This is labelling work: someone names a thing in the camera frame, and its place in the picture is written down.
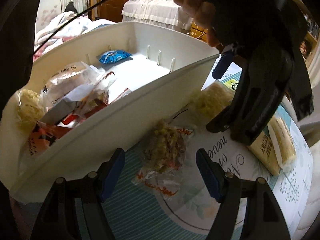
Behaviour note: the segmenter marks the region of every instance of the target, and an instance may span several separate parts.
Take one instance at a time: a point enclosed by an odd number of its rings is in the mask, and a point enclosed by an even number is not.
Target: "yellow label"
[[[236,91],[236,89],[237,89],[237,87],[238,87],[238,83],[239,83],[239,81],[237,81],[237,80],[235,80],[235,79],[230,79],[229,81],[227,81],[227,82],[225,82],[224,84],[228,87],[228,88],[230,88],[230,89],[232,89],[233,91]]]

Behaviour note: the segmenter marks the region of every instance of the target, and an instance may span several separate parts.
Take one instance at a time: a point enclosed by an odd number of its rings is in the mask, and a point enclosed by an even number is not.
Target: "yellow food package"
[[[215,81],[202,90],[190,103],[190,109],[203,116],[203,122],[216,117],[226,106],[230,105],[235,94],[238,82],[234,79],[222,84]],[[248,149],[265,165],[272,175],[279,175],[281,170],[270,137],[261,132],[257,139],[248,146]]]
[[[29,89],[18,93],[17,119],[20,130],[31,133],[39,119],[44,116],[40,95]]]
[[[295,167],[297,155],[287,125],[281,117],[273,116],[268,128],[279,166],[284,172],[291,171]]]
[[[223,83],[224,85],[226,85],[228,88],[232,89],[233,91],[237,90],[239,81],[235,80],[235,79],[230,79],[227,82]]]
[[[234,94],[235,91],[216,80],[191,100],[189,108],[208,122],[231,104]]]

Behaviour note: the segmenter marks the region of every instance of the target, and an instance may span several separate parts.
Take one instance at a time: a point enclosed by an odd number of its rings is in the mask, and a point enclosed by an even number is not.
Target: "plastic bin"
[[[201,90],[218,57],[217,49],[182,33],[124,22],[74,38],[42,56],[25,88],[40,91],[71,62],[97,65],[97,56],[109,49],[133,54],[115,72],[133,92],[67,133],[22,174],[18,167],[26,136],[16,128],[15,95],[7,103],[0,124],[0,179],[18,201],[42,202],[56,178],[81,178],[97,170],[117,147],[128,150]]]

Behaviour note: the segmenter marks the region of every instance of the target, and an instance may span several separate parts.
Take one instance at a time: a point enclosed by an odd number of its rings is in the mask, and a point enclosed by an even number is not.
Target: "wooden furniture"
[[[188,32],[188,35],[198,40],[207,42],[207,30],[200,27],[195,22],[192,22],[191,30]]]
[[[308,10],[308,8],[305,6],[305,4],[301,0],[292,0],[292,1],[294,1],[298,5],[299,9],[302,11],[302,13],[304,15],[311,16],[310,11]],[[313,57],[314,57],[314,52],[316,51],[316,49],[319,45],[320,36],[318,37],[318,39],[316,39],[310,32],[307,32],[305,39],[310,42],[311,47],[312,47],[309,56],[307,58],[305,58],[306,66],[307,66],[307,68],[309,68],[309,66],[313,60]]]

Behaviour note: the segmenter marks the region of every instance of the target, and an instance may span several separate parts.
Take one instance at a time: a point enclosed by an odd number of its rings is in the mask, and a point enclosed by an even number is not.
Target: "blue snack packet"
[[[132,56],[130,53],[123,50],[111,50],[102,53],[99,61],[103,64],[116,63],[119,60],[125,59]]]

